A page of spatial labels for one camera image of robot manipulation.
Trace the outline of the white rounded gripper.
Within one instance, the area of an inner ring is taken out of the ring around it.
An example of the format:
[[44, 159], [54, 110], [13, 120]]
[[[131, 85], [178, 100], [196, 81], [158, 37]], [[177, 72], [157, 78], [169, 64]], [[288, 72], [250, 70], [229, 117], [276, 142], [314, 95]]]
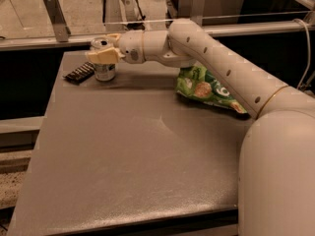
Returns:
[[130, 64], [142, 64], [144, 59], [142, 30], [130, 30], [125, 33], [110, 33], [106, 37], [118, 48], [90, 50], [87, 59], [94, 64], [116, 64], [124, 58]]

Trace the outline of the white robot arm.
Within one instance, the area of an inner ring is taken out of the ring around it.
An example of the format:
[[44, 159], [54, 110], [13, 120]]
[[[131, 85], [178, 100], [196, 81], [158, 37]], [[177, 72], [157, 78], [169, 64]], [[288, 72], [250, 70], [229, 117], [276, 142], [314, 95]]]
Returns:
[[315, 236], [315, 99], [254, 65], [189, 19], [162, 31], [130, 30], [97, 39], [89, 61], [200, 62], [254, 123], [239, 156], [239, 236]]

